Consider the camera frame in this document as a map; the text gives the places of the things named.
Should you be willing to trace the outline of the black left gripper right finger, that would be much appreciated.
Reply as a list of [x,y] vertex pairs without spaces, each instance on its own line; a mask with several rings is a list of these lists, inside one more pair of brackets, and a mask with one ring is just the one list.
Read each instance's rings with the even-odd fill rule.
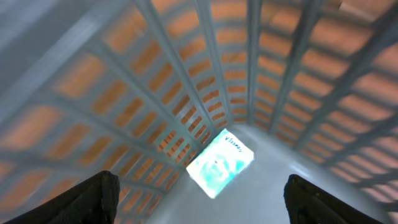
[[297,174],[289,176],[284,200],[290,224],[381,224]]

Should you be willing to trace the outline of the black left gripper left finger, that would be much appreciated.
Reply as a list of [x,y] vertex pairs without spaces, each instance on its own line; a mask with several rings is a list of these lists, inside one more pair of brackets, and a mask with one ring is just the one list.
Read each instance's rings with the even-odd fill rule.
[[119,193],[119,177],[103,170],[6,224],[113,224]]

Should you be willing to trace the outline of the teal tissue pack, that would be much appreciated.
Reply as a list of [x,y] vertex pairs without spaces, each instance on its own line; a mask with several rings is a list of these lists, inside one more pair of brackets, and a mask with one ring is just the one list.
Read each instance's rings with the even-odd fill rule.
[[189,163],[187,172],[214,199],[253,160],[254,152],[224,129]]

